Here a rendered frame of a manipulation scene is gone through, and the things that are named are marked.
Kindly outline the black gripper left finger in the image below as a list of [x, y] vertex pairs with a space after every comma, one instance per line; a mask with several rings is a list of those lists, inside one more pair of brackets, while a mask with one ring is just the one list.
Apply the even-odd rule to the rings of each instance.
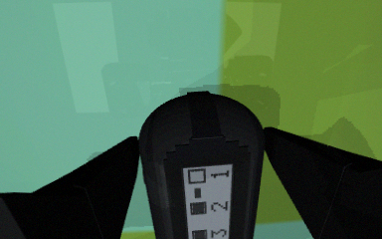
[[0, 239], [120, 239], [138, 162], [130, 136], [32, 193], [0, 192]]

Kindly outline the dark grey controller unit with green rocker switches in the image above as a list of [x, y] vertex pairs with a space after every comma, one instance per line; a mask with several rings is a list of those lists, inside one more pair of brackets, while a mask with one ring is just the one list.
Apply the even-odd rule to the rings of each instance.
[[156, 239], [253, 239], [265, 135], [250, 109], [188, 92], [147, 117], [138, 149]]

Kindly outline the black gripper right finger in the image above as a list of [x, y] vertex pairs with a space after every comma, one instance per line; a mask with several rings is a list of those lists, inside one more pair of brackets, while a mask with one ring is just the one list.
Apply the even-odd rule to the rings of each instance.
[[266, 155], [313, 239], [382, 239], [382, 161], [263, 131]]

